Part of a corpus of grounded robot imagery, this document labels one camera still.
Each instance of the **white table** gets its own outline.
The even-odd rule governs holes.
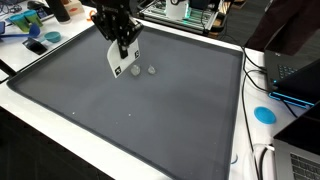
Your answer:
[[[21,12],[27,10],[27,1],[20,3],[20,6],[23,8]],[[58,43],[50,43],[48,41],[44,41],[43,45],[47,47],[47,51],[41,56],[49,53],[54,48],[57,48],[61,44],[65,43],[69,39],[83,32],[87,28],[93,26],[93,22],[87,21],[86,19],[89,17],[89,12],[94,10],[94,8],[84,6],[85,13],[77,14],[75,16],[71,16],[71,23],[66,25],[61,25],[58,23],[56,18],[51,18],[43,22],[43,27],[40,28],[41,34],[39,38],[44,36],[47,32],[58,31],[61,33],[61,41]],[[0,21],[4,21],[6,18],[10,17],[10,15],[1,16]],[[21,30],[17,26],[8,26],[6,27],[5,34],[21,34]],[[19,71],[22,68],[26,67],[30,63],[33,63],[41,56],[31,52],[28,50],[22,42],[27,38],[3,38],[2,42],[0,41],[0,59],[2,59],[6,64],[8,64],[15,71]],[[0,71],[0,81],[7,78],[7,75]]]
[[[70,25],[61,27],[57,27],[58,25],[51,20],[46,22],[45,25],[49,28],[49,25],[52,24],[50,27],[61,28],[61,31],[62,29],[64,29],[63,36],[66,38],[70,38],[72,37],[72,35],[80,33],[81,31],[92,25],[88,25],[88,22],[86,21],[79,21],[81,23],[79,23],[78,26],[82,28],[81,30],[80,28],[78,30],[72,28],[74,27],[73,23],[78,23],[74,19],[73,23],[71,23]],[[241,50],[236,45],[220,42],[187,32],[182,32],[180,30],[164,27],[161,25],[155,25],[150,22],[142,22],[145,26],[161,29],[163,31],[171,32],[192,39],[197,39],[210,44],[219,45],[225,48],[239,51]],[[257,64],[263,65],[262,53],[253,50],[247,50],[247,54]],[[38,56],[36,55],[33,56],[33,58],[29,58],[27,63],[23,63],[23,61],[21,61],[21,56],[19,54],[11,55],[10,57],[8,56],[7,61],[10,62],[10,65],[13,65],[15,70],[18,70],[19,68],[22,68],[24,65],[29,64],[30,62],[38,58]],[[246,68],[253,69],[254,67],[247,63]],[[256,74],[251,74],[251,76],[261,87],[265,86],[264,77]],[[6,84],[0,85],[0,95],[1,107],[11,112],[27,124],[33,126],[62,146],[66,147],[84,160],[88,161],[92,165],[96,166],[98,169],[105,172],[114,179],[169,179],[163,173],[143,163],[139,159],[127,154],[126,152],[120,150],[112,144],[102,140],[94,134],[80,128],[79,126],[56,115],[53,112],[46,110],[40,105],[33,103],[32,101],[14,93],[7,87]],[[246,81],[245,86],[245,103],[247,107],[251,136],[254,144],[271,143],[273,135],[279,132],[292,120],[294,120],[292,115],[281,102],[277,102],[268,98],[265,93],[256,90],[249,81]],[[265,106],[271,109],[277,117],[277,123],[274,125],[265,125],[257,121],[253,115],[253,111],[254,108],[258,106]],[[299,108],[293,109],[297,114],[301,114],[304,111]],[[239,159],[236,164],[231,165],[230,167],[230,180],[255,179],[255,171],[252,167],[252,163],[250,162],[249,151],[250,146],[248,135],[246,132],[244,114],[242,110],[242,101],[240,96],[233,143],[233,155],[237,154]],[[274,162],[272,161],[271,153],[268,153],[266,156],[264,177],[268,180],[274,179]]]

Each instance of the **gray tray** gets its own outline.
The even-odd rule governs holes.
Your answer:
[[[242,53],[146,27],[140,76],[115,79],[110,44],[90,28],[8,86],[172,178],[228,179]]]

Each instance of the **laptop keyboard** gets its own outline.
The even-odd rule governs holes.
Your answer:
[[[288,66],[284,66],[281,64],[278,64],[278,70],[279,70],[280,79],[283,79],[286,76],[289,76],[290,74],[293,74],[297,71],[297,69],[294,69],[294,68],[291,68]]]
[[[320,180],[320,164],[291,154],[294,180]]]

